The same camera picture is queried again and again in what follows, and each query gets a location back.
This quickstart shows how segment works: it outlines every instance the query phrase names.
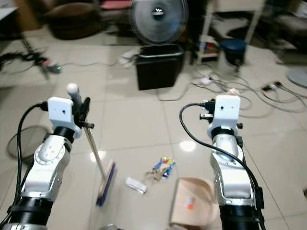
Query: fan grille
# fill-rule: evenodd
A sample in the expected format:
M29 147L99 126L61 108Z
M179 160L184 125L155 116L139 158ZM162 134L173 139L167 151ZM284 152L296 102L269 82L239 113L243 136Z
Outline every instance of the fan grille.
M134 0L132 28L143 42L152 45L172 43L188 20L185 0Z

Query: black trash bin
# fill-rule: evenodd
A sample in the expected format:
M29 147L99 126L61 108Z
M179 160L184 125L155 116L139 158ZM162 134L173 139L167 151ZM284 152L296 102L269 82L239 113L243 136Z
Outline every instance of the black trash bin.
M142 47L136 60L139 90L172 87L183 62L184 50L179 45Z

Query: brown armchair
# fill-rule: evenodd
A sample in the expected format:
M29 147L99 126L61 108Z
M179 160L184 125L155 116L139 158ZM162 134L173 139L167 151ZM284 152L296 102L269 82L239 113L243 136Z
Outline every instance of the brown armchair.
M36 17L59 39L72 40L100 30L100 16L92 0L28 0Z

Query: broom handle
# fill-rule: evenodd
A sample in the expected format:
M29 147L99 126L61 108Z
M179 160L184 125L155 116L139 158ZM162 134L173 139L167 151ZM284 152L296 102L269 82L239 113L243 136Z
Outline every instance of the broom handle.
M77 84L70 83L70 84L67 85L66 90L67 90L67 93L73 99L75 105L80 108L81 105L82 105L82 100L81 100L81 96L80 96L80 93L79 93L79 86ZM99 168L101 175L102 175L102 179L104 181L106 181L107 180L106 174L105 174L105 171L102 167L102 163L101 163L100 157L98 155L98 150L97 150L97 147L95 145L95 141L94 141L93 135L91 133L91 130L88 127L84 127L84 131L85 131L87 140L90 143L93 154L95 156L96 162L98 164L98 168Z

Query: cable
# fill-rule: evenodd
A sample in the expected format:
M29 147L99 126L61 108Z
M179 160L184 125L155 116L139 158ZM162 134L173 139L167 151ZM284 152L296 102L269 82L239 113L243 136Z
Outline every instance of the cable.
M203 145L203 146L205 146L205 147L211 148L211 149L213 149L213 150L216 150L216 151L218 151L218 152L216 152L217 154L221 154L221 153L222 153L222 154L224 154L224 155L230 157L231 159L235 160L236 162L238 162L238 163L246 170L246 172L247 172L247 174L248 174L248 176L249 176L249 178L250 178L250 180L251 180L252 187L254 188L254 191L255 191L256 189L259 189L260 187L259 187L259 185L258 185L258 182L257 182L257 179L256 179L255 175L253 174L253 172L249 169L249 167L248 167L243 161L241 161L238 157L234 156L233 154L231 154L231 153L229 153L229 152L227 152L227 151L225 151L225 150L223 150L223 149L221 149L221 148L218 148L218 147L216 147L216 146L213 146L213 145L210 145L210 144L208 144L208 143L205 143L205 142L202 142L202 141L198 140L196 137L194 137L194 136L189 132L188 128L185 126L185 124L184 124L184 122L183 122L183 120L182 120L182 113L183 113L183 111L184 111L185 109L187 109L187 108L189 108L189 107L191 107L191 106L204 107L204 105L203 105L203 104L200 104L200 103L191 103L191 104L185 105L185 106L180 110L180 112L179 112L179 120L180 120L180 123L181 123L183 129L185 130L185 132L186 132L194 141L196 141L197 143L199 143L199 144L201 144L201 145ZM257 207L257 206L256 206L256 208L257 208L257 212L258 212L259 217L260 217L261 219L263 219L263 215L262 215L261 208L259 208L259 207ZM260 224L260 227L261 227L262 230L266 230L266 229L265 229L265 226L264 226L264 220L259 220L259 224Z
M9 212L9 213L6 215L6 217L3 219L3 221L1 221L1 223L0 223L0 229L2 229L3 226L4 226L5 224L8 223L9 219L11 218L11 215L12 215L12 213Z
M185 95L186 92L188 91L189 85L190 85L190 84L187 84L187 85L186 85L186 87L185 87L185 89L182 91L181 95L180 95L178 98L176 98L176 99L169 99L169 100L161 99L161 97L160 97L160 95L159 95L159 89L158 89L158 88L155 89L155 94L156 94L158 100L161 101L161 102L174 102L174 101L179 101L180 99L182 99L182 98L184 97L184 95Z
M75 63L75 62L68 62L68 63L64 63L61 65L61 67L63 66L80 66L80 67L86 67L86 66L93 66L93 65L103 65L103 66L114 66L116 65L118 62L114 62L112 64L108 64L108 63L103 63L103 62L94 62L94 63L90 63L90 64L80 64L80 63Z
M297 98L296 98L296 97L293 97L293 98L290 98L290 99L287 99L287 100L278 100L278 101L277 101L277 100L275 100L275 99L269 97L268 95L266 95L266 94L265 94L265 91L261 91L261 93L262 93L262 95L263 95L264 97L266 97L267 99L269 99L269 100L271 100L271 101L273 101L273 102L281 103L281 104L288 104L288 103L292 103L292 102L297 101Z
M299 94L296 94L295 92L293 92L292 90L287 89L287 88L284 87L284 86L281 86L280 88L281 88L282 90L284 90L284 91L286 91L286 92L288 92L288 93L294 95L294 97L297 98L297 99L302 103L302 105L304 106L304 108L307 108L307 105L305 104L305 102L304 102L304 101L302 100L302 98L301 98L301 97L303 97L303 98L306 98L306 97L304 97L304 96L302 96L302 95L299 95Z
M22 127L23 127L23 123L24 123L24 120L26 118L26 116L35 108L40 108L41 107L41 103L38 103L38 104L34 104L32 105L31 107L29 107L25 113L23 114L22 118L20 119L19 121L19 124L18 124L18 129L17 129L17 162L18 162L18 166L17 166L17 181L16 181L16 189L15 189L15 197L14 197L14 201L13 201L13 206L17 204L18 202L18 199L19 199L19 196L20 196L20 192L21 192L21 189L25 183L25 180L34 164L34 159L32 159L32 162L31 164L28 165L27 167L27 170L24 174L24 177L23 177L23 181L21 182L21 174L22 174L22 147L21 147L21 131L22 131ZM11 212L9 212L7 214L7 216L4 218L4 220L0 223L0 229L9 221L11 217Z
M202 142L200 140L198 140L196 137L194 137L188 130L188 128L185 126L183 120L182 120L182 113L185 109L191 107L191 106L199 106L199 107L204 107L203 104L200 104L200 103L191 103L191 104L187 104L185 105L179 112L179 120L180 120L180 123L183 127L183 129L185 130L185 132L194 140L196 141L197 143L203 145L203 146L206 146L208 148L211 148L213 150L216 150L216 151L219 151L221 153L223 153L224 155L232 158L233 160L237 161L246 171L247 173L249 174L251 180L252 180L252 183L254 184L254 187L258 187L258 182L256 180L256 177L254 176L254 174L252 173L252 171L247 167L246 164L243 163L243 161L241 161L238 157L234 156L233 154L221 149L221 148L218 148L216 146L213 146L211 144L208 144L208 143L205 143L205 142Z
M300 97L307 98L307 96L304 96L304 95L298 94L298 93L296 93L296 92L294 92L294 91L292 91L292 90L288 89L288 88L287 88L287 87L285 87L284 85L281 85L281 88L282 88L283 90L286 90L286 91L291 92L292 94L296 94L296 95L298 95L298 96L300 96Z
M272 106L272 107L274 107L274 108L276 108L276 109L282 110L282 111L284 111L284 112L289 112L289 113L302 113L302 112L304 112L304 111L307 110L307 108L304 108L304 109L297 109L297 110L286 109L286 108L280 108L280 107L278 107L278 106L276 106L276 105L274 105L274 104L271 104L271 103L265 101L262 97L260 97L260 95L257 93L257 91L254 90L253 88L251 88L251 87L249 87L249 86L247 86L247 85L238 83L238 82L233 82L233 84L243 85L243 86L247 87L249 90L251 90L252 92L254 92L254 93L260 98L260 100L262 100L264 103L266 103L266 104L268 104L268 105L270 105L270 106Z
M199 88L207 89L207 90L209 90L209 91L211 91L213 93L222 93L222 92L224 92L224 91L215 91L215 90L209 89L208 87L205 87L205 86L203 86L201 84L191 83L191 85L194 85L194 86L199 87Z
M274 91L274 92L276 94L276 99L278 99L279 98L278 97L278 93L276 91ZM264 114L262 114L262 115L239 115L239 116L240 117L244 117L244 118L252 118L252 119L253 118L254 119L266 118L266 117L272 115L272 113L274 112L274 109L275 109L274 107L270 107L269 111L264 113Z
M245 100L249 102L248 106L246 106L245 108L240 108L240 110L246 111L246 110L250 110L253 107L253 102L249 98L242 96L242 95L240 95L240 98L244 98Z
M22 148L21 148L21 130L24 123L26 116L35 108L41 107L41 104L35 104L29 107L25 113L23 114L22 118L20 119L18 129L17 129L17 153L18 153L18 167L17 167L17 182L16 182L16 189L15 189L15 198L13 204L15 205L18 201L19 194L21 191L21 170L22 170Z

